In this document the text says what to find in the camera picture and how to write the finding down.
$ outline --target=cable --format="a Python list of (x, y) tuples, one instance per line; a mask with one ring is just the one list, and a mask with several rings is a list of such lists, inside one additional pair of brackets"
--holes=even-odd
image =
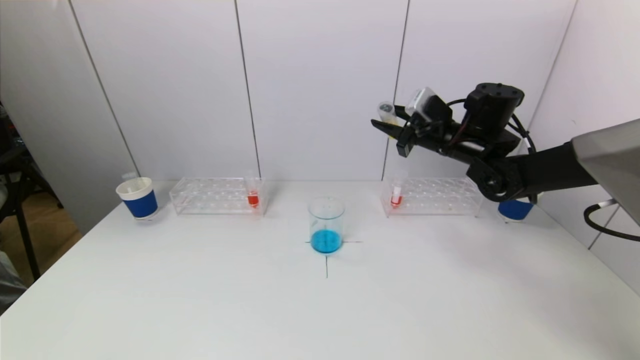
[(451, 105), (455, 105), (455, 104), (459, 104), (461, 102), (465, 102), (466, 99), (458, 99), (458, 100), (453, 100), (447, 103), (447, 106), (451, 106)]
[(631, 241), (640, 241), (640, 236), (625, 234), (615, 230), (607, 229), (604, 226), (600, 226), (594, 223), (592, 219), (589, 218), (589, 215), (596, 212), (597, 210), (606, 208), (607, 206), (614, 205), (617, 203), (618, 201), (611, 199), (611, 200), (601, 202), (599, 204), (591, 205), (590, 207), (584, 210), (584, 221), (587, 223), (588, 226), (591, 226), (593, 229), (596, 229), (597, 231), (600, 231), (603, 234), (607, 234), (607, 235), (615, 236), (617, 238), (623, 238)]
[(525, 140), (525, 143), (527, 144), (527, 151), (529, 152), (529, 154), (533, 154), (534, 152), (537, 152), (536, 145), (533, 143), (531, 136), (529, 136), (529, 132), (525, 130), (524, 126), (522, 126), (520, 119), (518, 119), (516, 114), (511, 114), (511, 118), (513, 119), (513, 121), (515, 121), (516, 126), (519, 128), (519, 130), (517, 131), (520, 133), (520, 136)]

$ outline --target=blue and white cup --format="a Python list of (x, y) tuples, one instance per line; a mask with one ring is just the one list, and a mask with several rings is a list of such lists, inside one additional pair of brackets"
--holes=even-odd
[(531, 209), (533, 209), (533, 204), (531, 204), (527, 198), (508, 200), (498, 205), (498, 211), (502, 216), (510, 221), (516, 222), (524, 220)]
[(134, 218), (148, 218), (158, 210), (153, 183), (148, 177), (136, 177), (118, 185), (116, 193)]

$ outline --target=glass beaker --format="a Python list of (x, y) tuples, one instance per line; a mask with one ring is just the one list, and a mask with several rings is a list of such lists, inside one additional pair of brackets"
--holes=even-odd
[(342, 245), (344, 203), (335, 197), (316, 197), (309, 204), (311, 247), (331, 254)]

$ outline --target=tabletop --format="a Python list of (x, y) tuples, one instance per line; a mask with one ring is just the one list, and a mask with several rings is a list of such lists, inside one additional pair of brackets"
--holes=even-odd
[[(0, 358), (640, 358), (640, 299), (542, 210), (387, 218), (380, 189), (272, 183), (264, 217), (121, 204), (0, 317)], [(347, 208), (328, 257), (317, 195)]]

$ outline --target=paper cup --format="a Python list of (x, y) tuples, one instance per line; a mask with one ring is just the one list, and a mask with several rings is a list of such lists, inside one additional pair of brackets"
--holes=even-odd
[(146, 218), (158, 209), (151, 179), (136, 177), (118, 185), (116, 193), (124, 201), (134, 218)]

